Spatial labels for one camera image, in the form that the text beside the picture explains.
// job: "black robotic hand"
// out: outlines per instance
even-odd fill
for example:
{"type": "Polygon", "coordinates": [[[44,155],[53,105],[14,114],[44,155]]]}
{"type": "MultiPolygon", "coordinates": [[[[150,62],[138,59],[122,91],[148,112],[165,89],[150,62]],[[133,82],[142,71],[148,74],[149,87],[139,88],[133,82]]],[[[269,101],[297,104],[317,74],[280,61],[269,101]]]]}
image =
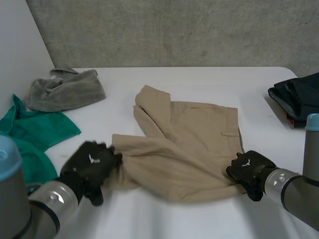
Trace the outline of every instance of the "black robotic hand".
{"type": "Polygon", "coordinates": [[[76,194],[82,194],[90,199],[92,205],[100,206],[103,204],[101,185],[121,163],[122,155],[115,155],[113,147],[107,148],[104,143],[87,141],[62,167],[60,178],[70,175],[73,179],[77,177],[77,184],[82,185],[79,185],[81,189],[73,187],[76,188],[76,194]]]}
{"type": "Polygon", "coordinates": [[[237,159],[226,169],[227,174],[241,184],[253,201],[260,201],[263,197],[264,181],[261,175],[265,170],[274,170],[276,165],[255,151],[238,153],[237,159]]]}

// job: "white logo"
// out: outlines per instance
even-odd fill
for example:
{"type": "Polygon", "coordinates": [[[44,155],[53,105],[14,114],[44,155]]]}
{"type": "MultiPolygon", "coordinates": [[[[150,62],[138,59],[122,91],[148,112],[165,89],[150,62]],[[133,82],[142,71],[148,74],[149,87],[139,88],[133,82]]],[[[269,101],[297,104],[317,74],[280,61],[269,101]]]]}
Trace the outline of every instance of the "white logo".
{"type": "Polygon", "coordinates": [[[248,163],[241,165],[242,167],[250,166],[250,159],[248,159],[248,163]]]}
{"type": "Polygon", "coordinates": [[[100,160],[99,160],[99,159],[91,158],[91,155],[90,155],[90,154],[89,154],[89,158],[90,158],[90,162],[91,162],[91,164],[92,164],[92,163],[99,163],[99,162],[100,162],[100,160]]]}

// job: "teal towel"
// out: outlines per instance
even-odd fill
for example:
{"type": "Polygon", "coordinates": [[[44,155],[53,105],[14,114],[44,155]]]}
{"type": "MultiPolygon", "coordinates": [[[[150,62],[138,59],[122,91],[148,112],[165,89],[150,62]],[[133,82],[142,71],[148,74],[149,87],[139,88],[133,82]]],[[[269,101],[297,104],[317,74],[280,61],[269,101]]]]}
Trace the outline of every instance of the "teal towel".
{"type": "Polygon", "coordinates": [[[28,112],[16,95],[12,98],[14,105],[0,120],[0,134],[16,142],[23,158],[26,183],[43,184],[57,177],[54,166],[44,152],[81,131],[61,112],[28,112]]]}

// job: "khaki pants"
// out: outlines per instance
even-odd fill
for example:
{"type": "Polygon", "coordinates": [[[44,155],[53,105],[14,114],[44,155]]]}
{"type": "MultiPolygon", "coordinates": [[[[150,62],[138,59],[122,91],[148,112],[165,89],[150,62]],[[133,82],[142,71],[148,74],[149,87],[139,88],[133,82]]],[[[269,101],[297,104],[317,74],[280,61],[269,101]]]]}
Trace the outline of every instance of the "khaki pants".
{"type": "Polygon", "coordinates": [[[144,86],[134,117],[147,137],[113,135],[123,165],[111,186],[143,186],[178,202],[206,202],[244,193],[226,167],[242,152],[237,109],[171,102],[170,94],[144,86]]]}

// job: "concrete wall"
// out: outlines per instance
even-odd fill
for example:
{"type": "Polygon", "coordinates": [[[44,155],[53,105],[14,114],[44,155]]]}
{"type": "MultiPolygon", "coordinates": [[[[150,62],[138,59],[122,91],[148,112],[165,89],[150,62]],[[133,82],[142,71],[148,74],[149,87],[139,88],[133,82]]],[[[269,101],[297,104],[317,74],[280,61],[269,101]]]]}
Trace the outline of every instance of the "concrete wall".
{"type": "Polygon", "coordinates": [[[319,71],[319,0],[28,0],[55,64],[319,71]]]}
{"type": "Polygon", "coordinates": [[[31,82],[48,78],[53,68],[41,35],[24,0],[0,0],[0,119],[23,98],[31,82]]]}

